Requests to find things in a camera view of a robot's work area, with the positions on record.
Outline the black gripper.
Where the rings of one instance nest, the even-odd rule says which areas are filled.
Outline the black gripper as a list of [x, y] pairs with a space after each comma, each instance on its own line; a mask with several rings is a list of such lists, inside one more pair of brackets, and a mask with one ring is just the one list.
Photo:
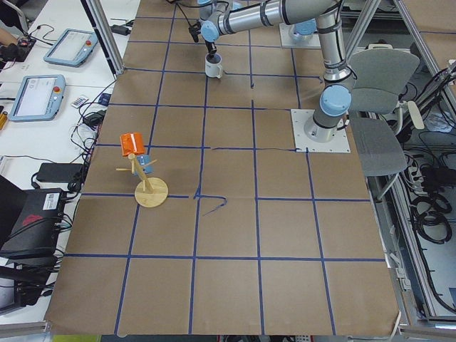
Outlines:
[[209, 57], [214, 57], [217, 53], [217, 47], [214, 42], [205, 41], [205, 45], [207, 47], [207, 53]]

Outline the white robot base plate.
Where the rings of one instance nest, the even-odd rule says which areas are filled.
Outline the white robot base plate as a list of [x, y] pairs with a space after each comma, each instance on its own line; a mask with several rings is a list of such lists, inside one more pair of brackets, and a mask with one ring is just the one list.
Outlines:
[[291, 123], [297, 152], [351, 152], [342, 118], [334, 128], [321, 128], [315, 124], [313, 118], [314, 110], [291, 109]]

